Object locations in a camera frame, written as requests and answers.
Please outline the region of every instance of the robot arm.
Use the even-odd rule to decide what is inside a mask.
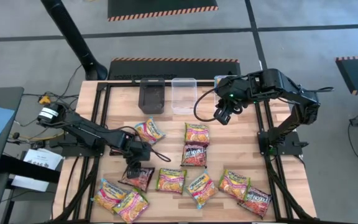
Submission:
[[[318,91],[332,91],[332,88]],[[231,113],[240,114],[242,108],[247,108],[249,104],[284,98],[293,104],[293,108],[291,115],[279,127],[269,129],[269,142],[274,144],[299,125],[316,121],[320,106],[316,92],[296,85],[277,69],[223,78],[215,88],[215,93],[221,99],[216,105],[214,118],[227,125]]]
[[[82,118],[78,113],[69,110],[61,103],[45,106],[37,119],[39,125],[45,128],[62,128],[65,132],[76,137],[83,147],[94,149],[107,145],[121,152],[128,165],[127,176],[129,179],[140,175],[140,162],[149,161],[151,152],[156,153],[165,162],[171,161],[168,157],[155,152],[149,143],[138,141],[136,139],[138,135],[136,130],[135,134],[122,130],[122,128],[131,128],[133,130],[134,128],[106,129]]]

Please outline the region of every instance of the instant noodle package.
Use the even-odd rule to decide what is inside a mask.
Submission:
[[[209,144],[209,129],[206,125],[186,124],[186,144],[198,144],[207,146]]]
[[[218,192],[218,189],[205,170],[201,176],[186,187],[186,191],[196,200],[197,208],[201,209],[206,201]]]
[[[249,187],[250,178],[225,169],[218,188],[238,200],[243,200]]]
[[[149,206],[149,202],[139,192],[134,189],[127,194],[123,200],[117,204],[113,210],[126,222],[132,223]]]
[[[155,168],[140,168],[140,176],[138,178],[128,179],[124,173],[121,180],[118,180],[121,184],[130,185],[136,187],[144,192],[147,192],[147,187],[150,184]]]
[[[181,166],[206,167],[206,147],[186,144],[185,147],[183,147]]]
[[[112,208],[126,195],[127,192],[125,190],[120,189],[114,184],[110,184],[106,179],[102,179],[100,189],[91,200],[110,212],[113,212]]]
[[[135,125],[135,129],[140,138],[151,145],[165,137],[165,134],[155,124],[153,117],[150,117],[146,122]]]
[[[166,192],[183,192],[186,170],[160,169],[160,175],[157,179],[157,190]]]
[[[271,199],[271,195],[268,195],[255,187],[249,187],[245,200],[240,201],[237,204],[258,215],[260,218],[263,218],[267,212]]]

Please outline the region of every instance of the gray floor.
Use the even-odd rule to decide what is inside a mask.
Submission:
[[[191,15],[107,22],[107,1],[64,0],[84,34],[147,30],[250,27],[243,0],[218,0],[219,11]],[[251,0],[258,27],[358,24],[358,0]],[[0,37],[60,35],[39,1],[0,0]],[[279,68],[309,89],[334,86],[320,94],[317,122],[298,128],[305,148],[306,171],[318,216],[323,220],[358,223],[358,160],[347,140],[348,119],[358,114],[358,96],[352,96],[334,63],[335,57],[358,55],[358,29],[260,33],[267,65]],[[238,58],[243,73],[258,70],[259,60],[250,32],[155,37],[87,39],[105,66],[113,57]],[[0,86],[23,86],[26,93],[62,93],[79,65],[64,40],[0,42]],[[79,70],[68,91],[79,92],[84,71]],[[37,116],[36,98],[23,97],[17,120]],[[14,125],[13,131],[31,136],[42,128]],[[57,131],[50,130],[45,135]],[[358,152],[358,128],[351,129]],[[6,146],[16,156],[27,146]],[[51,202],[21,202],[11,223],[43,222]]]

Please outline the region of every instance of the transparent bin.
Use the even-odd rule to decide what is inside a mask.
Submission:
[[[194,78],[172,80],[172,111],[174,114],[193,114],[197,101],[197,81]]]

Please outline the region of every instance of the wooden table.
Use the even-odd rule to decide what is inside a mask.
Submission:
[[[86,119],[91,119],[97,83],[98,82],[83,82],[81,87],[76,111]],[[211,87],[198,87],[198,96],[201,96],[209,89],[211,89]],[[100,100],[99,114],[97,117],[98,122],[100,122],[101,119],[103,98],[104,93],[102,93]],[[138,98],[139,87],[112,88],[108,117],[106,120],[106,124],[110,129],[120,126],[134,126],[137,123],[144,122],[149,117],[143,114],[138,108]],[[276,126],[290,114],[288,105],[281,101],[271,101],[270,107]],[[202,118],[211,118],[213,112],[214,95],[210,94],[200,103],[198,113]],[[264,123],[267,124],[264,113],[263,117]],[[253,213],[239,207],[233,198],[222,192],[219,192],[210,199],[201,210],[196,208],[195,201],[185,192],[183,195],[156,192],[155,186],[160,168],[180,169],[179,165],[181,163],[184,146],[185,122],[193,124],[200,124],[200,122],[192,114],[174,115],[172,113],[170,87],[165,88],[165,112],[164,114],[155,115],[154,120],[157,126],[167,134],[165,139],[154,146],[154,149],[171,158],[172,162],[163,162],[154,154],[152,154],[150,161],[142,162],[142,166],[144,167],[155,167],[155,174],[152,177],[145,195],[150,202],[150,206],[137,222],[251,222],[260,220],[260,218]],[[214,183],[218,184],[224,169],[230,169],[238,174],[250,177],[254,187],[269,193],[270,189],[265,162],[259,154],[256,137],[256,132],[259,128],[254,106],[250,105],[242,114],[233,116],[227,126],[223,126],[217,121],[206,124],[209,126],[211,138],[211,144],[207,148],[207,170],[214,180]],[[108,156],[108,152],[109,148],[106,148],[104,156],[100,159],[95,190],[99,189],[101,178],[120,185],[124,189],[130,189],[130,187],[126,185],[117,183],[126,168],[124,159],[121,157]],[[53,205],[53,213],[55,216],[62,212],[63,197],[74,160],[74,158],[66,158],[63,163],[55,203]],[[282,161],[288,189],[307,213],[316,216],[303,164],[293,156],[283,156]],[[90,170],[92,163],[92,161],[89,162],[88,170]],[[82,158],[79,159],[70,182],[67,204],[78,188],[81,166]],[[204,171],[204,168],[188,167],[187,170],[185,184],[189,184],[199,176]],[[281,214],[285,217],[282,195],[279,190],[277,190],[277,192]],[[88,192],[85,192],[81,203],[80,218],[85,216],[87,196]],[[272,204],[270,204],[264,221],[272,221],[274,219],[273,207]],[[118,215],[113,215],[109,211],[94,204],[91,222],[122,222],[122,220]]]

